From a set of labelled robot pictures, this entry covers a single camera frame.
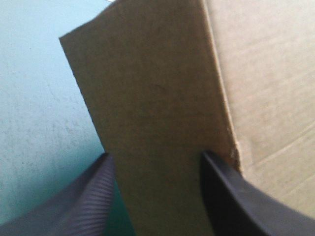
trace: brown cardboard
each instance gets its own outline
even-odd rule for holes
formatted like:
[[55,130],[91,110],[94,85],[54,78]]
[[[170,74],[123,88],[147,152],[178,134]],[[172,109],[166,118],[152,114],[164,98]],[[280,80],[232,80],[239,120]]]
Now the brown cardboard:
[[61,38],[138,235],[209,235],[204,149],[315,217],[313,22],[306,0],[117,0]]

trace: black plastic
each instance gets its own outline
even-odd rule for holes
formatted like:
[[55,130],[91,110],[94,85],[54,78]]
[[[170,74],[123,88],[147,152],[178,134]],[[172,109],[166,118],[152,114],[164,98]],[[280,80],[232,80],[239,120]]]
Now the black plastic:
[[113,158],[103,154],[57,196],[0,227],[0,236],[102,235],[114,196]]
[[201,189],[216,236],[315,236],[315,221],[262,193],[207,151]]

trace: teal wall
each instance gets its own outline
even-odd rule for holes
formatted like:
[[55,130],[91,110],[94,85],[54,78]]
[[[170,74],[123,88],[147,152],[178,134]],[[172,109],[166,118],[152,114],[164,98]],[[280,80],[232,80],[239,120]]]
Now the teal wall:
[[103,152],[58,38],[108,5],[0,3],[0,224],[46,201]]

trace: corrugated cardboard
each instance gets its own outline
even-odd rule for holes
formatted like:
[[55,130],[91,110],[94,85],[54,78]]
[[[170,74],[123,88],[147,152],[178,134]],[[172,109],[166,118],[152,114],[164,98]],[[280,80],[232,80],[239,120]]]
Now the corrugated cardboard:
[[306,0],[117,0],[61,38],[138,235],[209,235],[204,149],[315,217],[314,22]]

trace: ribbed black plastic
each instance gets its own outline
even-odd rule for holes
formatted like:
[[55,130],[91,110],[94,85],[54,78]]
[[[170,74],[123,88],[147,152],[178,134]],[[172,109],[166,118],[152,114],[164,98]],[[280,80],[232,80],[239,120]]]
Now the ribbed black plastic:
[[114,196],[113,158],[103,154],[61,193],[0,227],[0,236],[100,236]]

